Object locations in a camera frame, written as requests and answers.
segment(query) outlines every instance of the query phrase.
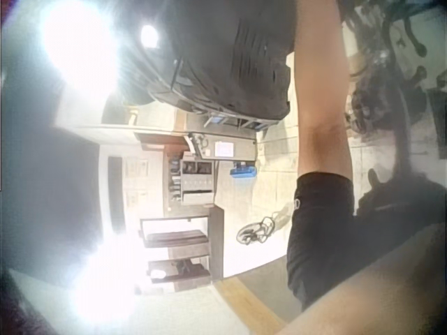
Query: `blue object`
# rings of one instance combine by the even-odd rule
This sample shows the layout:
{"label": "blue object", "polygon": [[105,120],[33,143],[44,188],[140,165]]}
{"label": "blue object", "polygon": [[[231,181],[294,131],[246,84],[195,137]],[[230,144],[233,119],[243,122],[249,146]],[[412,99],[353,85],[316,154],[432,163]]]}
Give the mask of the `blue object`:
{"label": "blue object", "polygon": [[253,178],[256,177],[257,170],[255,166],[243,166],[231,169],[230,176],[233,178]]}

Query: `person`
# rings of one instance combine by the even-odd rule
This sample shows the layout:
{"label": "person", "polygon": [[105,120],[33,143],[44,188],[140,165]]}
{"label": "person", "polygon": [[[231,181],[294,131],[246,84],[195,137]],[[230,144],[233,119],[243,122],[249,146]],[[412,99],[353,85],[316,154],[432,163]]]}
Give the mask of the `person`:
{"label": "person", "polygon": [[[329,291],[341,292],[339,288],[346,287],[343,285],[359,271],[386,258],[431,224],[445,223],[446,189],[416,173],[395,174],[382,184],[370,170],[372,190],[359,201],[357,215],[353,215],[353,168],[343,113],[349,72],[339,7],[336,0],[300,0],[297,11],[295,89],[299,159],[287,272],[288,286],[301,301],[302,310],[312,314],[306,313],[308,308],[324,309],[312,306],[322,305]],[[438,266],[442,258],[437,258]],[[371,280],[361,292],[381,296],[375,290],[380,285],[374,286],[375,282]],[[352,290],[342,292],[353,294]],[[343,294],[338,297],[341,304],[331,305],[332,312],[346,308],[346,301],[351,301],[346,310],[352,313],[354,306],[359,313],[366,308],[360,300],[354,303]],[[365,324],[377,322],[361,320]],[[350,323],[349,315],[345,315],[343,322]],[[323,334],[319,329],[309,334]],[[326,327],[325,331],[359,334],[359,329],[336,332],[333,327]]]}

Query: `ceiling light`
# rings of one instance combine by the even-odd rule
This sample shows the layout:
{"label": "ceiling light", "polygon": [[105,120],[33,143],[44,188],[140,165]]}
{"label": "ceiling light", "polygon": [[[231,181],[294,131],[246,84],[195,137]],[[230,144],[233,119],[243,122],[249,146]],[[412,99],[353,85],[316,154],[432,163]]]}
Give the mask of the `ceiling light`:
{"label": "ceiling light", "polygon": [[150,25],[146,25],[141,29],[141,44],[143,47],[154,48],[159,43],[159,33],[155,28]]}
{"label": "ceiling light", "polygon": [[43,46],[65,81],[88,98],[117,84],[117,51],[106,18],[88,3],[60,1],[45,12]]}

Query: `wall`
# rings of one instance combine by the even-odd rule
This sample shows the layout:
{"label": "wall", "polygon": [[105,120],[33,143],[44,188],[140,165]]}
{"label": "wall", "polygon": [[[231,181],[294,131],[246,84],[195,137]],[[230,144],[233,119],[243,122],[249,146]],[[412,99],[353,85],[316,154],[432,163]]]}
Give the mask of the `wall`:
{"label": "wall", "polygon": [[124,181],[124,190],[132,188],[135,184],[136,192],[145,192],[146,197],[138,208],[126,210],[124,204],[124,215],[126,218],[126,229],[135,233],[140,227],[140,218],[162,218],[163,217],[163,152],[143,151],[136,145],[101,145],[99,154],[99,197],[101,203],[101,214],[103,217],[104,232],[111,232],[110,205],[108,196],[108,158],[110,156],[122,157],[123,164],[128,159],[142,159],[148,162],[148,175],[146,178],[136,178],[132,181]]}
{"label": "wall", "polygon": [[126,322],[93,327],[77,316],[70,291],[16,271],[11,273],[24,296],[61,335],[250,334],[212,286],[169,295],[139,297],[134,313]]}

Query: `skin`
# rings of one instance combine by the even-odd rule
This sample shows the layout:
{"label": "skin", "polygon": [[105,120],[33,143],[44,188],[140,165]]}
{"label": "skin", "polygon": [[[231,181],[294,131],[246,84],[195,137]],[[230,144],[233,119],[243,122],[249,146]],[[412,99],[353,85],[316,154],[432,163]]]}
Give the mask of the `skin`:
{"label": "skin", "polygon": [[331,172],[352,180],[344,125],[349,70],[335,0],[298,1],[295,87],[298,175]]}

